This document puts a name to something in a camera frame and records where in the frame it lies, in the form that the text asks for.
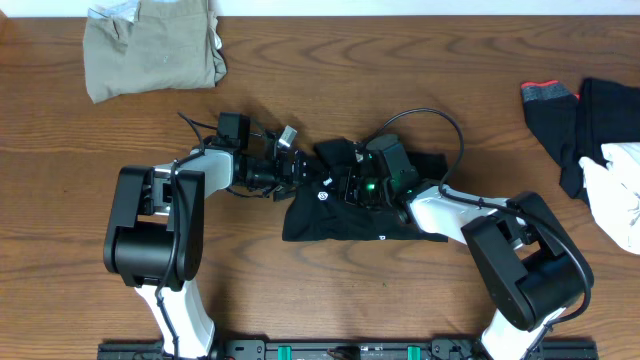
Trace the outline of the black polo shirt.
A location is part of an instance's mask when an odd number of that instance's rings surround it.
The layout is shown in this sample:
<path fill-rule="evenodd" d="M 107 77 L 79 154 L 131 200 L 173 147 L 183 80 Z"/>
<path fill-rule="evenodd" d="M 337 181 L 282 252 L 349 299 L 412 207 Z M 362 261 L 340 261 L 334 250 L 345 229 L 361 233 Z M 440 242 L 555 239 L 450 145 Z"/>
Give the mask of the black polo shirt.
<path fill-rule="evenodd" d="M 357 164 L 352 141 L 328 140 L 315 144 L 314 151 L 324 173 L 296 189 L 284 218 L 284 241 L 447 240 L 444 235 L 403 224 L 392 209 L 367 209 L 343 200 L 338 190 L 339 178 L 348 175 Z"/>

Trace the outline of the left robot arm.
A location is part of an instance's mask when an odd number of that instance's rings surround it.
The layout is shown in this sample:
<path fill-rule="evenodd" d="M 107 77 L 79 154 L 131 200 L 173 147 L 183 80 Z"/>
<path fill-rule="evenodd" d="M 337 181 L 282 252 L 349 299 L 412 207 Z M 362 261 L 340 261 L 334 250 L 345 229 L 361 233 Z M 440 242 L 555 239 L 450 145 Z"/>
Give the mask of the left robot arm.
<path fill-rule="evenodd" d="M 212 135 L 188 119 L 197 143 L 183 158 L 130 165 L 118 175 L 103 260 L 148 304 L 162 334 L 151 345 L 105 344 L 101 359 L 219 359 L 216 325 L 196 274 L 204 245 L 204 203 L 218 191 L 246 188 L 248 198 L 280 201 L 309 179 L 306 155 L 294 149 L 296 130 L 265 129 L 223 112 Z"/>

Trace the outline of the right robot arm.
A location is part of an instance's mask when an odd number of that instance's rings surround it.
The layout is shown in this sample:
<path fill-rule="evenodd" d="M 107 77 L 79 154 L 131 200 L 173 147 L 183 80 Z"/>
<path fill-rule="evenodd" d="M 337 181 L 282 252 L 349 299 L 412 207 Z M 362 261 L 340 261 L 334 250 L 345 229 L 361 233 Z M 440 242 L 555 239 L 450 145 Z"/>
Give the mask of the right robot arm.
<path fill-rule="evenodd" d="M 496 306 L 480 337 L 489 359 L 528 359 L 554 326 L 582 315 L 594 275 L 542 197 L 483 198 L 420 177 L 395 135 L 354 146 L 345 201 L 465 245 Z"/>

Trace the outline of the folded khaki pants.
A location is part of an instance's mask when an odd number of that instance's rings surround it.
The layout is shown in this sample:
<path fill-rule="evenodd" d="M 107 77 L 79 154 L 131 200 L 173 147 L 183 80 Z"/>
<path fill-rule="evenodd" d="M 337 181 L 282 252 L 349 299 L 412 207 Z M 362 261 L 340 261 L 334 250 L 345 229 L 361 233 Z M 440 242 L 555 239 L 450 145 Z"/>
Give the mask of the folded khaki pants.
<path fill-rule="evenodd" d="M 94 5 L 83 38 L 90 99 L 215 87 L 227 74 L 217 25 L 207 0 Z"/>

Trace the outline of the black garment with red trim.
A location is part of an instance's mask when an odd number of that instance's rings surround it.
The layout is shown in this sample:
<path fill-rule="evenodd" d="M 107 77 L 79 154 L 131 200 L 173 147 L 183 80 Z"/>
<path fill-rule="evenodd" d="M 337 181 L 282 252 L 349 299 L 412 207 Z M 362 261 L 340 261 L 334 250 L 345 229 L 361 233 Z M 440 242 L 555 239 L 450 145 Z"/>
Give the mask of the black garment with red trim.
<path fill-rule="evenodd" d="M 598 165 L 601 146 L 639 140 L 639 89 L 596 78 L 577 93 L 551 80 L 521 85 L 525 123 L 561 168 L 559 184 L 572 199 L 589 201 L 583 188 L 582 157 Z"/>

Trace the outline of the white printed t-shirt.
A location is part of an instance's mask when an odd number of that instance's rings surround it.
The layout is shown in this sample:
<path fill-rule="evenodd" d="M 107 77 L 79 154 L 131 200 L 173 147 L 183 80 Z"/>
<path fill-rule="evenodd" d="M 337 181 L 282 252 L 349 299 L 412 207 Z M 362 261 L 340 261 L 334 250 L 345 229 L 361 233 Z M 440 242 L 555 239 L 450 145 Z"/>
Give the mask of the white printed t-shirt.
<path fill-rule="evenodd" d="M 623 250 L 639 254 L 639 143 L 601 145 L 605 165 L 581 157 L 595 223 Z"/>

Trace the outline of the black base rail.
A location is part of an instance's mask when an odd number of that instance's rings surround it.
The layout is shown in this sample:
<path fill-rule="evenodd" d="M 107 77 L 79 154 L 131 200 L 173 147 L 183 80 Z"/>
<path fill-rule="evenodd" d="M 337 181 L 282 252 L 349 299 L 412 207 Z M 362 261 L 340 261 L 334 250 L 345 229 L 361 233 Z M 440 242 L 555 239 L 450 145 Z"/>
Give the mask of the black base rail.
<path fill-rule="evenodd" d="M 214 360 L 470 360 L 490 359 L 477 342 L 466 339 L 438 338 L 432 341 L 338 343 L 338 342 L 265 342 L 262 340 L 214 341 L 209 355 L 180 359 Z M 104 343 L 98 346 L 97 359 L 138 360 L 172 359 L 160 341 Z M 526 359 L 597 360 L 598 349 L 592 341 L 552 341 L 535 348 Z"/>

